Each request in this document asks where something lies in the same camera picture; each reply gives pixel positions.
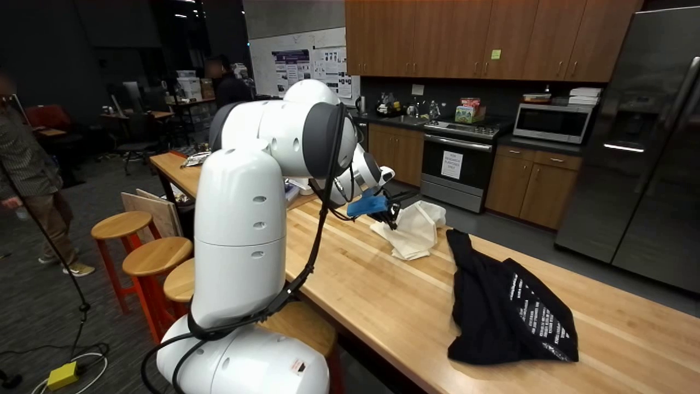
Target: drawer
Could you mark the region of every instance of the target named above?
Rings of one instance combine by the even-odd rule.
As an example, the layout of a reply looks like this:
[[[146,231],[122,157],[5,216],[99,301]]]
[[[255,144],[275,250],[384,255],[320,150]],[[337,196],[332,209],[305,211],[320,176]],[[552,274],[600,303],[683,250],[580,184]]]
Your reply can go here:
[[[554,153],[554,150],[537,150],[535,162],[545,165],[572,169],[572,170],[578,170],[583,165],[583,157]]]
[[[535,157],[535,149],[526,149],[526,147],[516,147],[516,144],[498,144],[498,155],[503,157],[523,157],[523,159],[532,159]]]

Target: blue object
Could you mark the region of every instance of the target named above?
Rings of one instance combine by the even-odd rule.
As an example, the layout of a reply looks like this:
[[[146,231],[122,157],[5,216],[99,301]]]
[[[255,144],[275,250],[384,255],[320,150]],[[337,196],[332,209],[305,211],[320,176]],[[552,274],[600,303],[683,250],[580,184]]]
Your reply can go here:
[[[374,214],[389,209],[385,192],[368,187],[361,199],[349,205],[349,216],[354,221],[361,214]]]

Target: microwave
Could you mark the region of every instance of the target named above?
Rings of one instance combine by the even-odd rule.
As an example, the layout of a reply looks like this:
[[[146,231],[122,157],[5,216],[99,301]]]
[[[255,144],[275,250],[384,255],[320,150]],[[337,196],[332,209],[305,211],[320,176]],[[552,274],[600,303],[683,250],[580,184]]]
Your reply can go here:
[[[520,102],[512,135],[584,144],[593,105],[530,105]]]

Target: lower cabinet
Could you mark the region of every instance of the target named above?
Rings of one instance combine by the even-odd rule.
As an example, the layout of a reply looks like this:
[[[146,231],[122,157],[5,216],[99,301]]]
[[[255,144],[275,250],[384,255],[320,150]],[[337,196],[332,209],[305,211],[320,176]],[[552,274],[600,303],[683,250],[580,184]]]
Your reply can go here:
[[[377,163],[391,165],[398,181],[420,186],[420,174],[422,174],[422,133],[420,132],[373,122],[370,153]]]
[[[498,144],[485,208],[558,230],[583,159]]]

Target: oven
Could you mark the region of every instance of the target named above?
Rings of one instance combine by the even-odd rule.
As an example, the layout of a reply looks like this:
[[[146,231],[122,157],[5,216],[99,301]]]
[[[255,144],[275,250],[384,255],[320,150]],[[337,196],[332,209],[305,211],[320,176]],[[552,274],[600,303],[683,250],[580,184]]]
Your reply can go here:
[[[428,199],[482,211],[492,159],[492,139],[425,133],[420,192]]]

